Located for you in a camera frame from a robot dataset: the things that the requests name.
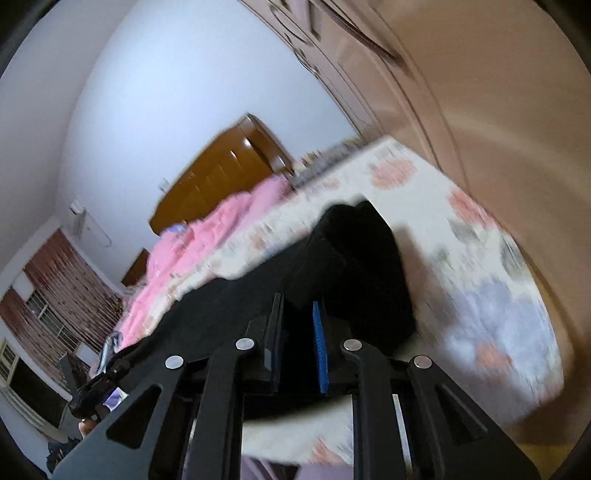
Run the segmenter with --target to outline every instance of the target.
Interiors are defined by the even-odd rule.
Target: black fabric
[[[390,228],[367,201],[334,205],[308,237],[247,275],[217,278],[176,302],[151,336],[112,360],[126,356],[133,365],[122,389],[130,392],[170,355],[195,361],[240,338],[251,319],[270,311],[275,293],[310,325],[311,304],[322,297],[330,314],[350,323],[354,337],[388,356],[415,330]]]
[[[57,464],[60,463],[62,459],[80,442],[80,439],[71,439],[70,437],[68,437],[66,443],[50,440],[47,443],[47,450],[49,451],[49,455],[47,455],[47,469],[53,473]]]

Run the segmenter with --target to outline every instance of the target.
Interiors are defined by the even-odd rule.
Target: bed
[[[305,236],[328,205],[361,197],[391,225],[419,324],[397,358],[431,356],[505,427],[556,398],[572,347],[543,281],[493,217],[390,137],[352,154],[182,274],[168,276],[146,305],[137,338],[149,335],[188,291],[215,277],[244,275]],[[351,463],[351,428],[350,399],[343,398],[245,424],[243,453],[284,463]]]
[[[273,175],[290,174],[291,159],[253,115],[219,134],[160,200],[150,227],[159,235],[175,223],[206,217],[228,195],[249,191]]]

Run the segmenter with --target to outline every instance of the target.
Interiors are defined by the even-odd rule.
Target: pink quilt
[[[289,191],[284,176],[271,176],[251,192],[230,195],[207,218],[166,230],[148,259],[147,285],[119,327],[123,334],[120,348],[142,338],[144,318],[169,278],[188,272],[232,233],[246,228],[279,203]]]

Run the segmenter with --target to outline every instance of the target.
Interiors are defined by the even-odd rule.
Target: white wall
[[[69,126],[57,214],[74,198],[112,240],[82,249],[119,281],[157,237],[161,196],[221,130],[256,115],[297,157],[354,130],[289,48],[237,0],[140,0],[96,62]]]
[[[135,1],[61,0],[0,77],[0,269],[54,213],[72,111]]]

